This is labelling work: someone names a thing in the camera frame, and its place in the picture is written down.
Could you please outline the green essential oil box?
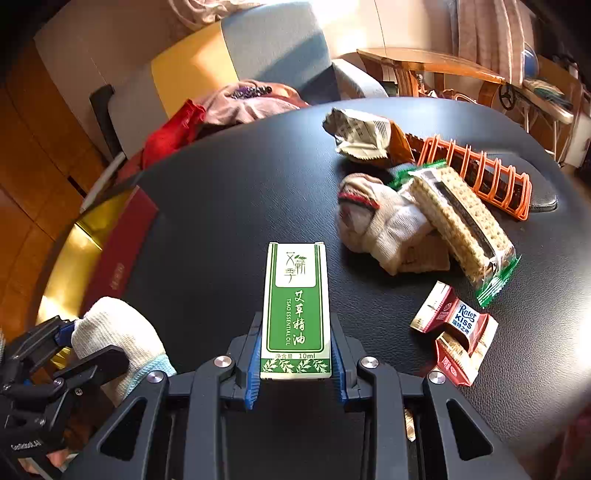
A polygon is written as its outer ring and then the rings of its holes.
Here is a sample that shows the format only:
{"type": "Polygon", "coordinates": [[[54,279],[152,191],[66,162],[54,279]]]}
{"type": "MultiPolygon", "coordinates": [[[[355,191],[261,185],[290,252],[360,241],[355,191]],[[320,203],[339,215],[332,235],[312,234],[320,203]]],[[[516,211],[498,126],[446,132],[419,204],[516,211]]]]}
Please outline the green essential oil box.
{"type": "Polygon", "coordinates": [[[269,245],[259,372],[263,380],[332,375],[329,282],[322,242],[269,245]]]}

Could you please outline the white sock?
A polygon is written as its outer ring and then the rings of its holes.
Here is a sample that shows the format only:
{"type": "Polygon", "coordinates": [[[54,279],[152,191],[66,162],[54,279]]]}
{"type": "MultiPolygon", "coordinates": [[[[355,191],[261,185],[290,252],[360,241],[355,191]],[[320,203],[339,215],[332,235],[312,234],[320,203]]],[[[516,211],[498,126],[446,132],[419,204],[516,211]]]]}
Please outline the white sock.
{"type": "Polygon", "coordinates": [[[124,351],[129,361],[126,372],[102,387],[115,406],[121,404],[148,373],[162,371],[168,377],[177,374],[151,323],[120,299],[102,297],[96,301],[74,321],[71,342],[79,359],[107,346],[124,351]]]}

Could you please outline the Kiss chocolate wafer packet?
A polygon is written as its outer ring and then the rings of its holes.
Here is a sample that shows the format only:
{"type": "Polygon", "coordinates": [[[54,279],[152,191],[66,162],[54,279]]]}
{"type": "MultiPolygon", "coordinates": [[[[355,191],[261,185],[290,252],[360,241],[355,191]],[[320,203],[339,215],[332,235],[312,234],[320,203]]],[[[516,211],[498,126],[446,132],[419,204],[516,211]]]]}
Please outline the Kiss chocolate wafer packet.
{"type": "Polygon", "coordinates": [[[497,333],[498,322],[461,300],[453,287],[438,281],[411,322],[422,333],[447,332],[472,356],[479,348],[486,352],[497,333]]]}

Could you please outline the cracker pack green wrapper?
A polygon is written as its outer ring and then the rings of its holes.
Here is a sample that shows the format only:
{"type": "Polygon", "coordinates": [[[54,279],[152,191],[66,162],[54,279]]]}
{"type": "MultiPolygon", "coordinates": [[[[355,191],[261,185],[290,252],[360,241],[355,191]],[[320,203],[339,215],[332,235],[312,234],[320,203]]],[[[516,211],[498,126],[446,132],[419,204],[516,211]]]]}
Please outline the cracker pack green wrapper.
{"type": "Polygon", "coordinates": [[[521,257],[496,218],[443,160],[394,168],[390,186],[408,194],[447,243],[486,308],[511,280],[521,257]]]}

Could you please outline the orange plastic rack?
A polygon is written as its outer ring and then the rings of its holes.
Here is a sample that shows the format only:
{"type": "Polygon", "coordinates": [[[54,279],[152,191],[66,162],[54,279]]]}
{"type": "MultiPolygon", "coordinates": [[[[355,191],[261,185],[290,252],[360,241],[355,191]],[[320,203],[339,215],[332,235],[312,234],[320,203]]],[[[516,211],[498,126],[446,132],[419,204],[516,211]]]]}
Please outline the orange plastic rack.
{"type": "Polygon", "coordinates": [[[529,218],[533,185],[527,173],[519,173],[500,158],[462,146],[463,155],[443,159],[483,201],[525,221],[529,218]]]}

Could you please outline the red gold gift box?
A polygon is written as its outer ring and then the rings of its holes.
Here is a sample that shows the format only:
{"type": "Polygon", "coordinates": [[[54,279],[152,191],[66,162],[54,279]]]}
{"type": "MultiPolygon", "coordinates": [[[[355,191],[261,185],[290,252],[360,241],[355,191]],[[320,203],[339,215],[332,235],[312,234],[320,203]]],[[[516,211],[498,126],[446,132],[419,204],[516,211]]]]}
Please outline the red gold gift box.
{"type": "Polygon", "coordinates": [[[40,278],[36,322],[73,319],[100,298],[123,296],[158,207],[139,187],[85,210],[58,242],[40,278]]]}

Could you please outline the red wafer snack packet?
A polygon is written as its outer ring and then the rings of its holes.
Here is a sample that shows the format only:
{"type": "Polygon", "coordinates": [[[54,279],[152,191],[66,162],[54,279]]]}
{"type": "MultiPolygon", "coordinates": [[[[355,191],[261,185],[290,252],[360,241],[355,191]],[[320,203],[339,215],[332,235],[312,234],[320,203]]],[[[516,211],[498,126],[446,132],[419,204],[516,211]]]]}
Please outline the red wafer snack packet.
{"type": "Polygon", "coordinates": [[[437,368],[456,386],[472,386],[478,377],[490,344],[480,341],[472,354],[451,334],[443,332],[436,339],[437,368]]]}

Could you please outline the crumpled newspaper print wrapper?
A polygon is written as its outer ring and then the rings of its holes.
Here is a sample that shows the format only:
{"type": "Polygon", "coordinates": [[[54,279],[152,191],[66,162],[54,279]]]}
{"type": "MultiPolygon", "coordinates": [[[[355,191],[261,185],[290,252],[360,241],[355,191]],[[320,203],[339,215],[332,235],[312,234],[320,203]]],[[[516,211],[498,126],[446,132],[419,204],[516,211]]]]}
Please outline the crumpled newspaper print wrapper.
{"type": "Polygon", "coordinates": [[[389,169],[415,162],[407,135],[386,117],[332,108],[322,128],[335,139],[335,151],[356,163],[389,169]]]}

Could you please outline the red cloth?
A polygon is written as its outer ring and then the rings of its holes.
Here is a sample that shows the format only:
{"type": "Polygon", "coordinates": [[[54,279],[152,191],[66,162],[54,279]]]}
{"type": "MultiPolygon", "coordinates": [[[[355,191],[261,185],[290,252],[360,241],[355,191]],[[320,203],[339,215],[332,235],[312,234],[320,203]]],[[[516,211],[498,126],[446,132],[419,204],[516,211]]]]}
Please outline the red cloth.
{"type": "Polygon", "coordinates": [[[204,106],[186,100],[164,125],[148,136],[142,149],[123,163],[117,172],[116,184],[193,143],[204,125],[205,113],[204,106]]]}

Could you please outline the pink clothing pile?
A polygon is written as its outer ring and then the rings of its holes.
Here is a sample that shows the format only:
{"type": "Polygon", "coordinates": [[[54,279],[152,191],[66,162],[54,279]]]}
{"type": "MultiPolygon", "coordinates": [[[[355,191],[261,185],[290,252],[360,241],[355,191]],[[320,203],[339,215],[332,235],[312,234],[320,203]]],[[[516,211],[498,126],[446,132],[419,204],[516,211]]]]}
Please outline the pink clothing pile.
{"type": "Polygon", "coordinates": [[[204,107],[204,123],[214,126],[252,123],[310,106],[288,85],[250,79],[221,87],[197,103],[204,107]]]}

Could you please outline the wooden side table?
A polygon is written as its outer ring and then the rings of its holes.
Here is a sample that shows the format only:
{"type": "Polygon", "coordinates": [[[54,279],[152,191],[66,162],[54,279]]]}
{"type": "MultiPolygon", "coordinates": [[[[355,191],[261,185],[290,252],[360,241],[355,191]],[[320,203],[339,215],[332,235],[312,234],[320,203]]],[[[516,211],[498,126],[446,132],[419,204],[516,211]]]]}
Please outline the wooden side table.
{"type": "Polygon", "coordinates": [[[487,107],[505,79],[469,60],[423,49],[383,47],[358,49],[363,66],[381,83],[395,83],[402,97],[437,97],[460,100],[487,107]],[[446,86],[446,77],[466,77],[481,82],[476,99],[446,86]]]}

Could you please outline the grey yellow office chair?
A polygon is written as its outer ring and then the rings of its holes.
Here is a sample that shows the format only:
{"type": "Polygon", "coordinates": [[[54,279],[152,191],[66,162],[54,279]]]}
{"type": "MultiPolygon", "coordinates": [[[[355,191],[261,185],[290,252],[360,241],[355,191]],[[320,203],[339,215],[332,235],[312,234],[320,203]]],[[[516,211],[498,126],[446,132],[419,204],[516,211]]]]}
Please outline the grey yellow office chair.
{"type": "Polygon", "coordinates": [[[278,2],[235,13],[192,33],[89,97],[112,156],[131,157],[187,99],[240,80],[282,83],[313,105],[384,98],[382,85],[329,55],[311,3],[278,2]]]}

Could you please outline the cluttered wooden desk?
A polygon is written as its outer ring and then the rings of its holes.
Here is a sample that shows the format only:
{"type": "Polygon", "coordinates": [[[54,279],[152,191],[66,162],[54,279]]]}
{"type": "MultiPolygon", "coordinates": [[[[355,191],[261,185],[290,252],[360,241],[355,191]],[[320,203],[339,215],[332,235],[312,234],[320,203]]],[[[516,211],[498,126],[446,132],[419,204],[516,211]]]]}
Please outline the cluttered wooden desk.
{"type": "Polygon", "coordinates": [[[520,86],[498,90],[504,114],[518,122],[561,166],[579,168],[590,151],[590,92],[558,64],[523,52],[520,86]]]}

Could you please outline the striped beige curtain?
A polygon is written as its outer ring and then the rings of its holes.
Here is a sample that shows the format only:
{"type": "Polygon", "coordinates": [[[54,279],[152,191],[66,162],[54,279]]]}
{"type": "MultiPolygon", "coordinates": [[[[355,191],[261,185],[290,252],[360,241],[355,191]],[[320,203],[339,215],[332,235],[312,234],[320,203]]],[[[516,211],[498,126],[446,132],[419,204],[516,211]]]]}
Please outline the striped beige curtain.
{"type": "Polygon", "coordinates": [[[521,87],[526,41],[518,2],[460,0],[457,18],[457,55],[521,87]]]}

